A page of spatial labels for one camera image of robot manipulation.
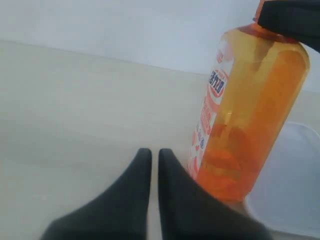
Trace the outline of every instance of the orange liquid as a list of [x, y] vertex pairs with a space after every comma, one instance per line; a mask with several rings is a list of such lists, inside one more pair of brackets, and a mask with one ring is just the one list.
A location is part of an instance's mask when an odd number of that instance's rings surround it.
[[256, 23], [226, 32], [234, 64], [196, 181], [224, 202], [251, 191], [309, 70], [304, 48]]

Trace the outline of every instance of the bottle label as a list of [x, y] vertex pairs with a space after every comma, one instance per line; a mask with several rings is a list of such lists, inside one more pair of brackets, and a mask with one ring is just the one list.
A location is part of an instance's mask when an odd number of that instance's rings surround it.
[[200, 120], [192, 134], [188, 171], [194, 179], [197, 177], [203, 160], [233, 63], [234, 55], [230, 45], [226, 40], [220, 41], [213, 72], [206, 87], [206, 93], [201, 107]]

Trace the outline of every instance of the bottle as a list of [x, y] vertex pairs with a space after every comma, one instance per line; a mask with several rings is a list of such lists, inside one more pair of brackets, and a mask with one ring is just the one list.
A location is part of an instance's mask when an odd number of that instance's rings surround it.
[[309, 71], [297, 40], [320, 50], [319, 3], [261, 0], [254, 23], [222, 36], [188, 161], [215, 198], [240, 202], [254, 186]]

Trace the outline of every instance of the orange plastic bottle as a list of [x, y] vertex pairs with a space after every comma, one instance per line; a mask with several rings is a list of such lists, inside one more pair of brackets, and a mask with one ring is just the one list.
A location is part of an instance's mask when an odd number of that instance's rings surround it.
[[222, 36], [215, 62], [188, 171], [217, 199], [239, 202], [254, 186], [295, 102], [309, 58], [299, 42], [253, 23]]

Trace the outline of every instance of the white wall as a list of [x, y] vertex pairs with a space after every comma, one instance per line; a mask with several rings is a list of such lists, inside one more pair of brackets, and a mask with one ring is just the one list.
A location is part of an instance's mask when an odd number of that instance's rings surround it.
[[[222, 33], [259, 0], [0, 0], [0, 39], [209, 74]], [[305, 90], [320, 92], [320, 54]]]

